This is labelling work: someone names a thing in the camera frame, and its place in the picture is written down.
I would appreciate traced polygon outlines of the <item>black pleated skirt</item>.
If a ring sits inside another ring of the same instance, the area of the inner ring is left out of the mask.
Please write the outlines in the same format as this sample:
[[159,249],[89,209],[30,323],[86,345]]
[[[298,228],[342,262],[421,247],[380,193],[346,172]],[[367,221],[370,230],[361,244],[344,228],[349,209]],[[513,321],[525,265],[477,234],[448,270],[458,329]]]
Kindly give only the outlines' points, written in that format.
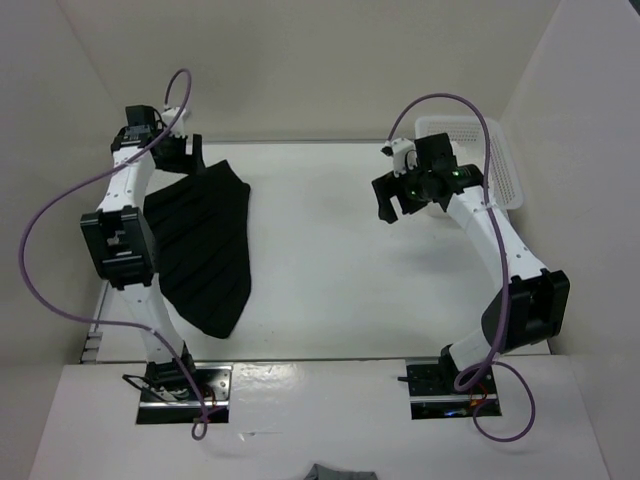
[[223,160],[146,196],[162,295],[181,318],[226,339],[248,302],[251,187]]

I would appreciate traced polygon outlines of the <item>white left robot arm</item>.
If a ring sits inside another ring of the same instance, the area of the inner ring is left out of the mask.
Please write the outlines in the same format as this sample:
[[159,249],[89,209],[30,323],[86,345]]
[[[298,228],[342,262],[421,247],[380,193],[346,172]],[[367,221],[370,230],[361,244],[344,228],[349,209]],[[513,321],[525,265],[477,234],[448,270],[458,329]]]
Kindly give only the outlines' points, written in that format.
[[111,144],[113,167],[105,196],[80,227],[100,278],[125,301],[141,325],[147,367],[141,389],[154,401],[187,400],[198,390],[188,348],[176,331],[161,294],[159,253],[144,217],[144,202],[156,169],[188,175],[204,170],[202,139],[187,151],[185,107],[129,106],[127,124]]

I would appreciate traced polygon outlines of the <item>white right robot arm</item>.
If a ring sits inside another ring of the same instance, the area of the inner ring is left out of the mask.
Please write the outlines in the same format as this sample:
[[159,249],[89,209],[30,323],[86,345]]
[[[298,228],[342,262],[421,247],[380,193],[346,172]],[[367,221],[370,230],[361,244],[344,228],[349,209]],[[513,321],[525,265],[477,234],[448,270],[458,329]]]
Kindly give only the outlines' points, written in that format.
[[392,169],[372,182],[378,216],[388,224],[439,206],[471,240],[494,283],[479,327],[441,351],[438,381],[450,393],[474,384],[486,360],[557,336],[570,291],[567,275],[531,252],[495,204],[481,169],[459,164],[457,150],[445,133],[388,141],[381,151]]

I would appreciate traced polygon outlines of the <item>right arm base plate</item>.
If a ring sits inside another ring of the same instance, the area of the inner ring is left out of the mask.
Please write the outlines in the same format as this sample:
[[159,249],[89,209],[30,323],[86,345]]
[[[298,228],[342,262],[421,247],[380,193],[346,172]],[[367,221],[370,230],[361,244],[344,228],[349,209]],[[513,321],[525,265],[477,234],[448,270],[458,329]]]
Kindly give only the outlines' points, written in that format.
[[407,387],[413,420],[472,418],[478,406],[479,417],[502,415],[492,370],[470,391],[462,393],[445,379],[436,359],[407,360],[406,372],[397,380]]

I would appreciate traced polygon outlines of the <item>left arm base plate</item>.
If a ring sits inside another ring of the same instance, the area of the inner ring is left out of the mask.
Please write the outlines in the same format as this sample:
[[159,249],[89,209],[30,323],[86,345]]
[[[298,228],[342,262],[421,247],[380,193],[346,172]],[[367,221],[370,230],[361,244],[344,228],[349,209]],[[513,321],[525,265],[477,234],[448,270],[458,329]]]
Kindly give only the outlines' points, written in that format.
[[[232,372],[230,364],[196,364],[194,380],[210,424],[229,421]],[[149,376],[124,374],[122,379],[139,392],[137,425],[190,424],[200,417],[201,402],[189,384],[168,389],[153,385]]]

